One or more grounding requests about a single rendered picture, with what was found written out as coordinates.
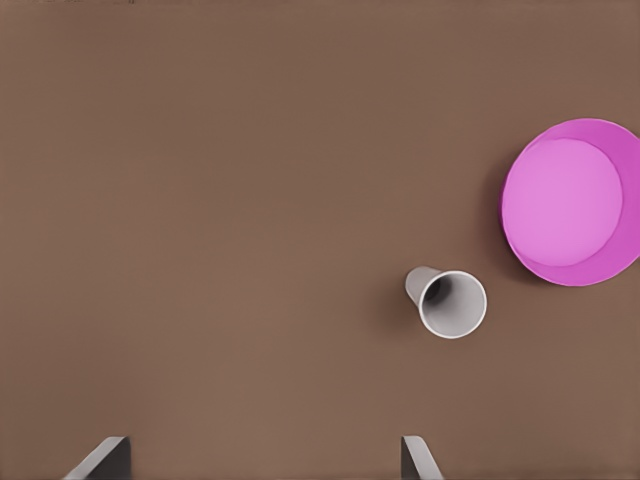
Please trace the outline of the white IKEA cup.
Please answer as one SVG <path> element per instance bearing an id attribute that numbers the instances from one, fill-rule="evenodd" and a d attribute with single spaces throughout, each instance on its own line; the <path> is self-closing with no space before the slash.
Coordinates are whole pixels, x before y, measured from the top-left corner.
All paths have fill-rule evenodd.
<path id="1" fill-rule="evenodd" d="M 485 288 L 475 276 L 465 271 L 419 266 L 407 274 L 405 291 L 416 306 L 424 327 L 444 339 L 471 334 L 486 315 Z"/>

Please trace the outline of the round pink tray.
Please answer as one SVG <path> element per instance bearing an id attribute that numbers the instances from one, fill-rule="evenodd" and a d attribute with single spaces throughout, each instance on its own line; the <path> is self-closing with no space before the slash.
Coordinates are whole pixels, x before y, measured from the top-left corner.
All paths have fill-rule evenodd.
<path id="1" fill-rule="evenodd" d="M 640 137 L 595 118 L 548 128 L 509 169 L 500 219 L 516 257 L 550 283 L 618 275 L 640 259 Z"/>

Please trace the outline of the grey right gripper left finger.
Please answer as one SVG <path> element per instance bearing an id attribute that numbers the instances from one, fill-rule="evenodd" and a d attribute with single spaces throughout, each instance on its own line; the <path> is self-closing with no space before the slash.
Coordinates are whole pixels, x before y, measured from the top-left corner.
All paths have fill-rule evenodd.
<path id="1" fill-rule="evenodd" d="M 130 439 L 107 437 L 61 480 L 131 480 Z"/>

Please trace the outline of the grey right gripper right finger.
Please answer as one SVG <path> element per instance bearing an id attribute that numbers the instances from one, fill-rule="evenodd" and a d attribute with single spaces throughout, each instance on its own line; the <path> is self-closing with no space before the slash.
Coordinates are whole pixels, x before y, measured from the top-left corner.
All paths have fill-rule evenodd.
<path id="1" fill-rule="evenodd" d="M 425 440 L 417 435 L 401 438 L 401 480 L 444 480 Z"/>

